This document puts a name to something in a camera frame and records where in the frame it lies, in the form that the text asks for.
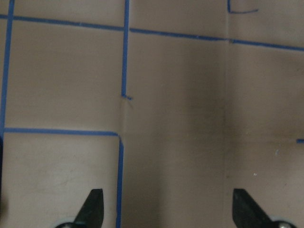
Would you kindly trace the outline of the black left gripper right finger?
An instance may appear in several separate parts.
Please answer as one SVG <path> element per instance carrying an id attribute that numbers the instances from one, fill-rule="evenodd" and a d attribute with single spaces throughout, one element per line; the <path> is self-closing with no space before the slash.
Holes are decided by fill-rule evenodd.
<path id="1" fill-rule="evenodd" d="M 234 189 L 232 219 L 237 228 L 296 228 L 287 220 L 272 219 L 245 189 Z"/>

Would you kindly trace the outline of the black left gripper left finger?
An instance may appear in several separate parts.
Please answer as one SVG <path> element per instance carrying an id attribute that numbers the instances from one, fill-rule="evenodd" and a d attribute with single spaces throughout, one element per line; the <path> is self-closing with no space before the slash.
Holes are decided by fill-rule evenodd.
<path id="1" fill-rule="evenodd" d="M 63 222 L 56 228 L 101 228 L 104 221 L 103 189 L 92 189 L 73 221 Z"/>

